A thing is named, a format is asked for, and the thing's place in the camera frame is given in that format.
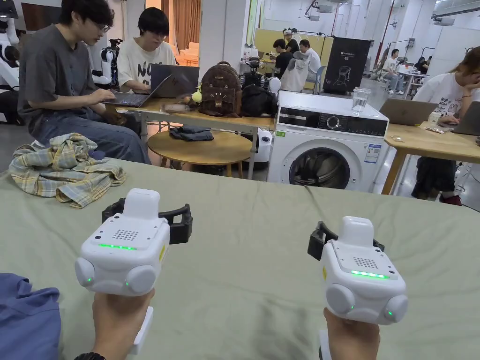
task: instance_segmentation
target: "handheld controller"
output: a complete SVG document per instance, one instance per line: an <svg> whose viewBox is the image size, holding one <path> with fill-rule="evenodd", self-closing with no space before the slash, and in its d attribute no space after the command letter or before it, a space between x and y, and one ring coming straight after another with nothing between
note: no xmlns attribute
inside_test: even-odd
<svg viewBox="0 0 480 360"><path fill-rule="evenodd" d="M337 240L319 223L309 254L320 260L327 308L336 316L365 323L398 323L407 312L406 285L388 256L373 239L370 220L346 216ZM323 360L330 359L328 334L320 333Z"/></svg>
<svg viewBox="0 0 480 360"><path fill-rule="evenodd" d="M169 244L187 242L192 227L192 217L188 214L187 221L181 224L189 228L183 232L186 240L172 242L171 223L167 217L159 217L159 201L160 195L155 191L132 189L124 206L122 200L114 205L115 210L123 213L110 214L82 245L75 262L80 285L90 291L122 296L141 296L153 289ZM188 205L184 209L190 212ZM139 353L152 317L150 306L131 354Z"/></svg>

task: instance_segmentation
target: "glass of water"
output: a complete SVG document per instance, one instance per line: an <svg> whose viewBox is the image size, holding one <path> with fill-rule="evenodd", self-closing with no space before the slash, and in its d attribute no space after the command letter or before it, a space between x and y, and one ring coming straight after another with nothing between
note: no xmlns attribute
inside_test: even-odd
<svg viewBox="0 0 480 360"><path fill-rule="evenodd" d="M367 105L368 96L372 93L370 89L356 87L353 89L352 112L354 115L360 115Z"/></svg>

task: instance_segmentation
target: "black poster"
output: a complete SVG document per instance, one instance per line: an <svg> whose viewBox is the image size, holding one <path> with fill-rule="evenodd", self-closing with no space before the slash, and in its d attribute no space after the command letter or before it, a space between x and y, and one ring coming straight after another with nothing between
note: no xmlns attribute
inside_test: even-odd
<svg viewBox="0 0 480 360"><path fill-rule="evenodd" d="M369 40L334 38L325 74L324 91L352 92L360 86L370 44Z"/></svg>

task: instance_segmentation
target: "brown backpack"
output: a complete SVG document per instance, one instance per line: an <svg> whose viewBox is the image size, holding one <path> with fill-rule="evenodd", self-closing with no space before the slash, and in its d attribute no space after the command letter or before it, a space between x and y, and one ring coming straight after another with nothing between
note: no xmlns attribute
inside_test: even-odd
<svg viewBox="0 0 480 360"><path fill-rule="evenodd" d="M240 117L241 83L226 61L207 70L202 78L202 102L199 111L210 116Z"/></svg>

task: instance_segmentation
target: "hand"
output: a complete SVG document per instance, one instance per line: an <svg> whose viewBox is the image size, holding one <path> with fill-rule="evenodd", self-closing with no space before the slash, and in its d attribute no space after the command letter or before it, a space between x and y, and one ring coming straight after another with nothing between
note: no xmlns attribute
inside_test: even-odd
<svg viewBox="0 0 480 360"><path fill-rule="evenodd" d="M324 309L332 360L375 360L380 345L378 325L340 319Z"/></svg>
<svg viewBox="0 0 480 360"><path fill-rule="evenodd" d="M125 360L142 327L155 290L137 297L95 294L93 352L108 360Z"/></svg>
<svg viewBox="0 0 480 360"><path fill-rule="evenodd" d="M438 122L442 123L442 124L454 125L454 124L459 124L460 120L457 119L455 116L447 115L447 116L442 116L441 118L439 118Z"/></svg>
<svg viewBox="0 0 480 360"><path fill-rule="evenodd" d="M89 96L89 106L96 105L102 101L115 100L115 95L110 90L98 89L91 93Z"/></svg>
<svg viewBox="0 0 480 360"><path fill-rule="evenodd" d="M110 125L123 126L127 122L127 119L117 112L105 111L102 116Z"/></svg>

